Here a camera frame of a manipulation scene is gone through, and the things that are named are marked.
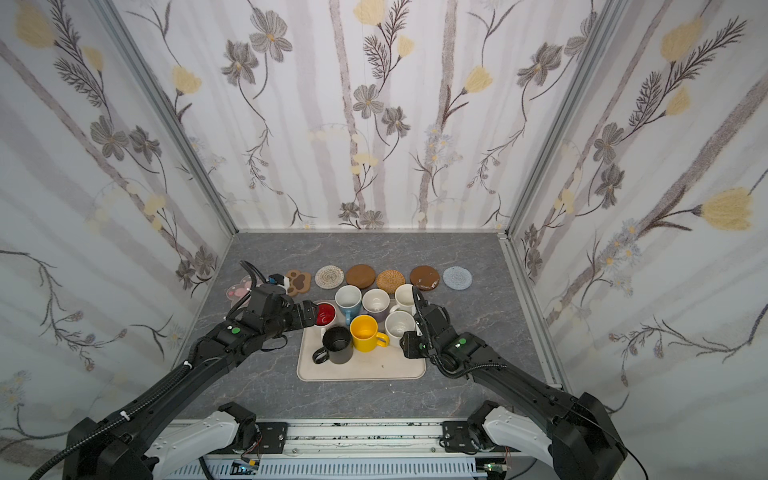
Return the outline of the red inside white mug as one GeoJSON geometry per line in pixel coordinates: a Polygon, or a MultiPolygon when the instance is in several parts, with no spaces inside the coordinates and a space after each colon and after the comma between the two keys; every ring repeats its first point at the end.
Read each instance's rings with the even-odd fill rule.
{"type": "Polygon", "coordinates": [[[336,322],[337,308],[328,302],[317,304],[317,316],[315,325],[318,327],[332,327],[336,322]]]}

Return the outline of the cork paw print coaster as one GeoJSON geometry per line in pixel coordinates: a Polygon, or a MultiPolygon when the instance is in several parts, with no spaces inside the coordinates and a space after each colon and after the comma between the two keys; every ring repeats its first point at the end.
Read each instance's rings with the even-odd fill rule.
{"type": "Polygon", "coordinates": [[[287,294],[290,297],[296,297],[300,294],[305,294],[311,289],[312,276],[308,272],[290,270],[285,275],[285,277],[289,281],[287,294]]]}

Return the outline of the white grey round coaster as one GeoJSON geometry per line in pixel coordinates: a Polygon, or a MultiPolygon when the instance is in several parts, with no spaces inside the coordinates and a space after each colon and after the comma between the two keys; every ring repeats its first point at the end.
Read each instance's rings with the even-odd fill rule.
{"type": "Polygon", "coordinates": [[[317,270],[314,280],[319,288],[333,290],[344,284],[345,272],[336,265],[326,265],[317,270]]]}

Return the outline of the yellow mug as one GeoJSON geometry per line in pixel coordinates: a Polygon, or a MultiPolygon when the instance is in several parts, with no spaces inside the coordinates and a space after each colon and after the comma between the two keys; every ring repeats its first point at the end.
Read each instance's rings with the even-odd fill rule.
{"type": "Polygon", "coordinates": [[[378,331],[378,322],[370,315],[359,315],[350,324],[350,333],[354,348],[362,353],[369,353],[376,348],[386,348],[390,338],[386,333],[378,331]]]}

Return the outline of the brown round wooden coaster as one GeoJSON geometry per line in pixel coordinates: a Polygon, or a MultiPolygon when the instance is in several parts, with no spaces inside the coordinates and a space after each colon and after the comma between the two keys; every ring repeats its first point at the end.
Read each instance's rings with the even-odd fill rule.
{"type": "Polygon", "coordinates": [[[357,264],[352,266],[345,275],[348,285],[353,285],[360,290],[370,288],[376,281],[377,274],[373,267],[367,264],[357,264]]]}

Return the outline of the pink flower shaped coaster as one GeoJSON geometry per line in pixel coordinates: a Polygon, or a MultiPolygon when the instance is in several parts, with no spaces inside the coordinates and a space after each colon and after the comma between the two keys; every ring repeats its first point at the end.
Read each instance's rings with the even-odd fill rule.
{"type": "Polygon", "coordinates": [[[230,286],[226,291],[226,298],[230,301],[230,304],[234,305],[242,299],[250,291],[251,285],[252,280],[249,276],[245,276],[238,283],[230,286]]]}

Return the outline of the glossy dark brown round coaster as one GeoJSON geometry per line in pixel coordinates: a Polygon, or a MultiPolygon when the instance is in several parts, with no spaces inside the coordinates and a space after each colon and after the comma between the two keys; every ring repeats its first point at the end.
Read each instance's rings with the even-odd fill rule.
{"type": "Polygon", "coordinates": [[[410,273],[410,283],[421,291],[434,290],[440,283],[439,272],[431,266],[420,265],[410,273]]]}

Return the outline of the woven rattan round coaster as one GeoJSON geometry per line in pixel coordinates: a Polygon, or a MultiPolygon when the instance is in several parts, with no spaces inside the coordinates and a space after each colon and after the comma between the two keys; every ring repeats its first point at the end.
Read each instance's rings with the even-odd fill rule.
{"type": "Polygon", "coordinates": [[[405,284],[405,276],[401,272],[393,269],[379,273],[376,278],[377,288],[384,290],[389,295],[393,295],[400,286],[405,284]]]}

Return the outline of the grey blue woven coaster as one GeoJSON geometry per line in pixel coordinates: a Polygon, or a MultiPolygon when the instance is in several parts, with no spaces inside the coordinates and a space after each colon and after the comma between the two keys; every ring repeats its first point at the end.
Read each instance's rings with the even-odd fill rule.
{"type": "Polygon", "coordinates": [[[467,290],[473,283],[472,273],[460,266],[451,266],[445,269],[442,275],[444,284],[456,291],[467,290]]]}

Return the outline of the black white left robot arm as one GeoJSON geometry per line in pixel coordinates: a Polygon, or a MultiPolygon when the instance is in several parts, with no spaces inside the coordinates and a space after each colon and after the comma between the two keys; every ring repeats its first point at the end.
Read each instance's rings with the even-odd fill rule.
{"type": "Polygon", "coordinates": [[[316,324],[318,306],[294,301],[277,285],[253,288],[196,340],[179,366],[101,421],[86,418],[68,434],[64,479],[152,479],[163,461],[150,448],[193,400],[265,344],[316,324]]]}

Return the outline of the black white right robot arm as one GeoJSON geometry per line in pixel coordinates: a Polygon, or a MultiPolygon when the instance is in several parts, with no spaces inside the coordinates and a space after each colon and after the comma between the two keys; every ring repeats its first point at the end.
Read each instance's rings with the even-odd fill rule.
{"type": "Polygon", "coordinates": [[[544,456],[559,478],[614,478],[629,450],[600,400],[541,382],[476,335],[457,333],[442,306],[418,300],[415,321],[418,330],[400,340],[405,357],[427,358],[448,378],[469,377],[518,409],[550,441],[544,456]]]}

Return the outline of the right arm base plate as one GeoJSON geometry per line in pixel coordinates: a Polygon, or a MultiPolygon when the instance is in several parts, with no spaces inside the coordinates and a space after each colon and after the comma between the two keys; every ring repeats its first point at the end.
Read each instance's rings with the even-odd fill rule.
{"type": "Polygon", "coordinates": [[[447,453],[476,455],[494,450],[497,445],[476,423],[467,420],[444,421],[441,424],[442,436],[439,445],[447,453]]]}

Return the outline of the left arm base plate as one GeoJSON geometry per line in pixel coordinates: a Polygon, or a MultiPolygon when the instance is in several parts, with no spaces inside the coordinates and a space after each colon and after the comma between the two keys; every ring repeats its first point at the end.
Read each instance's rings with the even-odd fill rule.
{"type": "Polygon", "coordinates": [[[243,452],[245,456],[282,454],[289,424],[287,422],[250,422],[243,428],[243,452]]]}

